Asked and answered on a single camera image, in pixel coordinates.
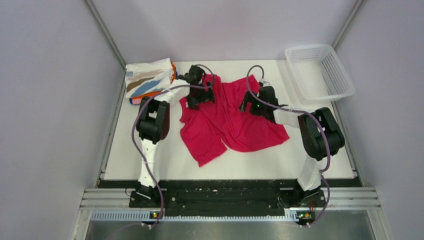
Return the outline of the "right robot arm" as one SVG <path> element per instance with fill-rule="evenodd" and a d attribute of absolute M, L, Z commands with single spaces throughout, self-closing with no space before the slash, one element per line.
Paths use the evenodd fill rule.
<path fill-rule="evenodd" d="M 306 111 L 286 104 L 279 105 L 275 90 L 270 85 L 260 87 L 258 92 L 248 89 L 239 109 L 242 112 L 249 110 L 271 123 L 299 129 L 306 159 L 293 190 L 279 202 L 285 208 L 307 206 L 320 191 L 331 157 L 345 146 L 344 135 L 331 110 L 321 107 Z"/>

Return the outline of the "crimson red t-shirt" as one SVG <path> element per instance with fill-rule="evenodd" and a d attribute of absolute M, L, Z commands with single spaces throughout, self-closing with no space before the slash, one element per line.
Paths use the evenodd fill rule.
<path fill-rule="evenodd" d="M 203 167 L 228 149 L 249 153 L 281 145 L 289 140 L 283 125 L 262 116 L 240 111 L 245 93 L 259 91 L 253 75 L 232 82 L 222 82 L 218 75 L 206 75 L 207 83 L 215 82 L 215 101 L 203 102 L 198 109 L 190 109 L 182 98 L 180 122 L 184 124 L 180 136 L 189 153 Z"/>

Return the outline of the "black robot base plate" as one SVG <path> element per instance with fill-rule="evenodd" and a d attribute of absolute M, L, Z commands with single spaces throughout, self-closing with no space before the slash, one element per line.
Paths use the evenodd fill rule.
<path fill-rule="evenodd" d="M 285 209 L 323 207 L 326 186 L 301 193 L 295 180 L 161 180 L 147 196 L 130 193 L 130 208 L 160 208 L 166 217 L 283 216 Z"/>

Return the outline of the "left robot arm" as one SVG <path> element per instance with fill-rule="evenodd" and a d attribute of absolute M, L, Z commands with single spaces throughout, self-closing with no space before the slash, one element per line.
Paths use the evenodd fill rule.
<path fill-rule="evenodd" d="M 188 72 L 176 79 L 159 93 L 142 98 L 138 114 L 131 129 L 131 140 L 141 156 L 141 170 L 133 199 L 141 200 L 149 207 L 165 206 L 161 189 L 159 163 L 156 153 L 159 142 L 170 130 L 171 108 L 185 99 L 190 109 L 197 110 L 201 103 L 216 101 L 213 86 L 216 78 L 207 81 L 213 72 L 203 64 L 192 65 Z"/>

